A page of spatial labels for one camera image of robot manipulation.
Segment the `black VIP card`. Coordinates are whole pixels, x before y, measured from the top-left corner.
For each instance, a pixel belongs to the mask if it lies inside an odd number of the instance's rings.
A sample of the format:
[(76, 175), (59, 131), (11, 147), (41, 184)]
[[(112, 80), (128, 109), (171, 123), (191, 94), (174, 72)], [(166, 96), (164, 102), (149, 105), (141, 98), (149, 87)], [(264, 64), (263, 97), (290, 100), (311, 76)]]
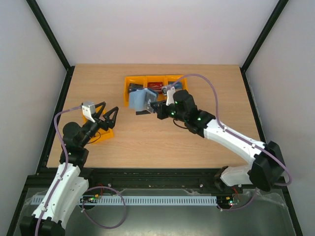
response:
[(148, 112), (153, 113), (154, 109), (151, 107), (151, 104), (153, 102), (157, 101), (158, 95), (149, 89), (146, 89), (146, 94), (145, 94), (145, 108)]

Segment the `blue leather card holder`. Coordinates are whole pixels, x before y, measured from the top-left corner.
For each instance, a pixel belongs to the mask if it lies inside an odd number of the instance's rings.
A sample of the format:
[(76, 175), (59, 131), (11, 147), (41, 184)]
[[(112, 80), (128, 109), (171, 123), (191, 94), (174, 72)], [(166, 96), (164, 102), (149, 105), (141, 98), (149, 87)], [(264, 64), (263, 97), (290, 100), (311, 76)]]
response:
[(139, 89), (139, 90), (135, 90), (135, 91), (130, 92), (129, 101), (128, 101), (128, 107), (130, 109), (133, 109), (135, 111), (146, 110), (146, 108), (145, 108), (146, 89), (149, 89), (149, 88)]

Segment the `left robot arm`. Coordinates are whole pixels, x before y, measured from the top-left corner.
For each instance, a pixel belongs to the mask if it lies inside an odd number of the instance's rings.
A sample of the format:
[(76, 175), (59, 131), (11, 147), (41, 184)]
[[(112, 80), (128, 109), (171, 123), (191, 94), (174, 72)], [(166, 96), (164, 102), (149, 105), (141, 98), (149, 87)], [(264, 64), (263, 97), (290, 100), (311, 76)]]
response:
[(104, 112), (105, 102), (84, 102), (80, 109), (86, 122), (79, 125), (68, 122), (62, 132), (56, 134), (62, 146), (60, 164), (44, 198), (31, 216), (24, 216), (19, 225), (23, 236), (63, 236), (68, 220), (79, 198), (89, 188), (89, 177), (85, 171), (89, 151), (85, 146), (99, 130), (108, 131), (115, 127), (118, 107)]

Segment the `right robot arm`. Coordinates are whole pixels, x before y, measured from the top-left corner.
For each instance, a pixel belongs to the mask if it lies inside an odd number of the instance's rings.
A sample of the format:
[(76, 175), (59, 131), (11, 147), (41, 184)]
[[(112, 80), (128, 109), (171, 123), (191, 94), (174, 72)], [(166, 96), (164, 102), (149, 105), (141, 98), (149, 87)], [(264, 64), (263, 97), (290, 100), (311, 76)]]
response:
[(158, 119), (179, 120), (189, 132), (221, 144), (246, 161), (244, 166), (220, 169), (215, 180), (219, 192), (243, 184), (270, 191), (279, 184), (285, 165), (281, 149), (275, 142), (266, 144), (225, 126), (217, 116), (198, 109), (187, 90), (169, 91), (166, 100), (150, 101), (149, 104)]

